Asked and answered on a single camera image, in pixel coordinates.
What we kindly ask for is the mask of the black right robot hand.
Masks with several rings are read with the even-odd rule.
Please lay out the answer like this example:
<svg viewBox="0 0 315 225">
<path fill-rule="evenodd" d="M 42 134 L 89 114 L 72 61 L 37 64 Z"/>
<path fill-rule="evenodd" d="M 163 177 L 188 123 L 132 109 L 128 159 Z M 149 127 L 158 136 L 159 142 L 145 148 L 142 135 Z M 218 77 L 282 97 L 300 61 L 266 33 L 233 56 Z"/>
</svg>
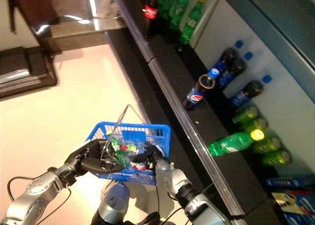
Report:
<svg viewBox="0 0 315 225">
<path fill-rule="evenodd" d="M 163 151 L 157 145 L 151 144 L 146 141 L 144 143 L 145 151 L 137 155 L 129 156 L 129 159 L 133 163 L 143 163 L 146 170 L 155 171 L 158 162 L 170 163 L 169 159 L 163 154 Z"/>
</svg>

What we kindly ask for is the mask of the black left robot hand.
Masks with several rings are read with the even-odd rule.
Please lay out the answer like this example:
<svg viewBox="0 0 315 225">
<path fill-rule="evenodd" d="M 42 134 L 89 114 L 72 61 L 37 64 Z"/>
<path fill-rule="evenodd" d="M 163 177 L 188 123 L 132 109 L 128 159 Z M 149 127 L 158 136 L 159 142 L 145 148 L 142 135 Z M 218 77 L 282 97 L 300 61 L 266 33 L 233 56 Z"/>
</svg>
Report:
<svg viewBox="0 0 315 225">
<path fill-rule="evenodd" d="M 111 174 L 122 171 L 123 167 L 121 165 L 101 159 L 101 153 L 103 153 L 106 143 L 106 139 L 88 140 L 72 152 L 64 163 L 71 167 L 75 176 L 82 176 L 88 171 L 97 174 Z"/>
</svg>

